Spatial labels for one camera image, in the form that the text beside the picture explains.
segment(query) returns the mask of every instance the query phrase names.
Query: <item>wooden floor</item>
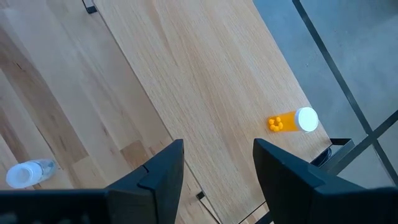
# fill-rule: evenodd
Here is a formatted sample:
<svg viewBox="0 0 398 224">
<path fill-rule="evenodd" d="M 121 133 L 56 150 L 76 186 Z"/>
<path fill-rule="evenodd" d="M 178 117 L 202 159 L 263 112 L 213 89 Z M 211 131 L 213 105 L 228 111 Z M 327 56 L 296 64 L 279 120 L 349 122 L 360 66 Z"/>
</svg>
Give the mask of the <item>wooden floor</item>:
<svg viewBox="0 0 398 224">
<path fill-rule="evenodd" d="M 0 189 L 11 166 L 39 158 L 59 168 L 30 189 L 102 188 L 172 141 L 99 14 L 80 0 L 0 8 Z M 216 223 L 185 168 L 177 223 Z"/>
</svg>

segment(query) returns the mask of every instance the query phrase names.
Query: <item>black metal bar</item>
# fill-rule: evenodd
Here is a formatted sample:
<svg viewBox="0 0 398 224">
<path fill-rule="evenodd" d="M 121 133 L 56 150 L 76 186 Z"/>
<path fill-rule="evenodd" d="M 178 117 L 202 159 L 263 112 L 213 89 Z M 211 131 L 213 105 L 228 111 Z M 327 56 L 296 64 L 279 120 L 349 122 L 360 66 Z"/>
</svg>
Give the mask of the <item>black metal bar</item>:
<svg viewBox="0 0 398 224">
<path fill-rule="evenodd" d="M 302 6 L 300 0 L 293 0 L 293 4 L 296 7 L 297 12 L 300 14 L 305 26 L 307 27 L 309 33 L 311 34 L 313 40 L 315 41 L 316 45 L 319 48 L 323 58 L 325 59 L 329 69 L 331 70 L 332 74 L 335 76 L 336 81 L 338 82 L 341 90 L 343 90 L 344 95 L 346 96 L 349 104 L 351 105 L 352 109 L 354 110 L 355 115 L 358 117 L 359 122 L 362 124 L 362 127 L 366 131 L 366 133 L 370 133 L 372 131 L 371 126 L 369 125 L 368 121 L 365 118 L 361 108 L 359 107 L 358 103 L 356 102 L 353 93 L 348 88 L 347 83 L 345 82 L 341 72 L 338 70 L 338 67 L 335 61 L 332 59 L 328 49 L 326 48 L 325 44 L 323 43 L 321 37 L 319 36 L 318 31 L 316 30 L 315 26 L 313 25 L 312 21 L 308 17 L 307 12 L 305 11 L 304 7 Z"/>
<path fill-rule="evenodd" d="M 321 170 L 328 173 L 339 163 L 339 161 L 344 158 L 354 147 L 355 144 L 351 139 L 330 139 L 333 145 L 343 145 L 334 155 L 330 157 L 328 161 L 320 166 Z"/>
<path fill-rule="evenodd" d="M 352 160 L 359 156 L 365 149 L 373 144 L 384 132 L 387 131 L 396 121 L 398 121 L 398 111 L 388 117 L 370 135 L 363 139 L 357 146 L 345 153 L 345 156 L 337 161 L 335 166 L 330 169 L 332 174 L 340 173 Z"/>
</svg>

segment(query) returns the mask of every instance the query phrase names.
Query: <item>black metal frame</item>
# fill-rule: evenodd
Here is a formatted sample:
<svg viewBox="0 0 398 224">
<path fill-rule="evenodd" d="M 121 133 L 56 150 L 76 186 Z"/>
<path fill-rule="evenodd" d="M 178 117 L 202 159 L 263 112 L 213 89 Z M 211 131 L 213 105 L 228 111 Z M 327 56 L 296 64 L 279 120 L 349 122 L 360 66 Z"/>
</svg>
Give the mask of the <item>black metal frame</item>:
<svg viewBox="0 0 398 224">
<path fill-rule="evenodd" d="M 338 174 L 342 171 L 349 163 L 351 163 L 357 156 L 359 156 L 365 149 L 367 149 L 370 145 L 373 145 L 376 153 L 378 154 L 384 168 L 386 169 L 387 173 L 389 174 L 390 178 L 394 182 L 395 185 L 398 185 L 398 175 L 395 169 L 393 168 L 390 160 L 388 159 L 386 153 L 382 149 L 379 141 L 377 140 L 388 128 L 390 128 L 397 120 L 398 115 L 396 111 L 392 114 L 385 122 L 383 122 L 378 128 L 374 131 L 372 130 L 370 124 L 368 123 L 367 119 L 365 118 L 364 113 L 362 112 L 361 108 L 359 107 L 358 103 L 355 100 L 354 95 L 352 94 L 351 90 L 348 88 L 347 83 L 345 82 L 341 72 L 339 71 L 335 61 L 332 59 L 329 51 L 327 50 L 325 44 L 323 43 L 318 31 L 316 30 L 315 26 L 313 25 L 312 21 L 308 17 L 307 12 L 305 11 L 304 7 L 302 6 L 300 0 L 292 0 L 293 4 L 300 14 L 306 28 L 308 29 L 309 33 L 312 36 L 312 39 L 316 43 L 319 51 L 321 52 L 323 58 L 325 59 L 326 64 L 329 66 L 332 74 L 336 78 L 340 88 L 343 90 L 344 95 L 346 96 L 348 103 L 352 107 L 355 115 L 358 117 L 361 126 L 365 130 L 365 133 L 368 135 L 365 139 L 362 140 L 356 147 L 352 148 L 349 151 L 341 152 L 342 156 L 338 156 L 335 161 L 335 167 L 331 170 L 332 173 Z"/>
<path fill-rule="evenodd" d="M 85 9 L 86 9 L 87 13 L 92 14 L 94 12 L 97 12 L 97 8 L 95 8 L 94 5 L 87 7 L 87 5 L 85 3 L 85 0 L 81 0 L 81 1 L 83 2 L 83 5 L 85 6 Z"/>
</svg>

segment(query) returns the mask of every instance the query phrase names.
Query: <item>plastic water bottle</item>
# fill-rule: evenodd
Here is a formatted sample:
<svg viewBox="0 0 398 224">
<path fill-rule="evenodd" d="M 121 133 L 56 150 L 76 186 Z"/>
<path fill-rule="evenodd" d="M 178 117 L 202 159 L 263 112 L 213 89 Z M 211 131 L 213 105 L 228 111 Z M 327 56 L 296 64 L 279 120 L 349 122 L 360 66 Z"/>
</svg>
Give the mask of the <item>plastic water bottle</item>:
<svg viewBox="0 0 398 224">
<path fill-rule="evenodd" d="M 57 169 L 52 159 L 37 159 L 27 161 L 11 167 L 6 175 L 6 182 L 10 187 L 23 189 L 54 175 Z"/>
</svg>

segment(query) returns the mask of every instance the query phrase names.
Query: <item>wooden table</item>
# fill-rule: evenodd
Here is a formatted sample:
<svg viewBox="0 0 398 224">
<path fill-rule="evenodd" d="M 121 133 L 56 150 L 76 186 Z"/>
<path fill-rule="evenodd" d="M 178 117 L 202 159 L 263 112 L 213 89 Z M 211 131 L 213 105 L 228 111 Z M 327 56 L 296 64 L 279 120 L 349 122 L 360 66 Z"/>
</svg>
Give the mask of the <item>wooden table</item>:
<svg viewBox="0 0 398 224">
<path fill-rule="evenodd" d="M 267 116 L 309 102 L 251 1 L 95 0 L 95 5 L 223 223 L 264 197 L 252 141 L 308 161 L 329 144 L 315 132 L 273 134 Z"/>
</svg>

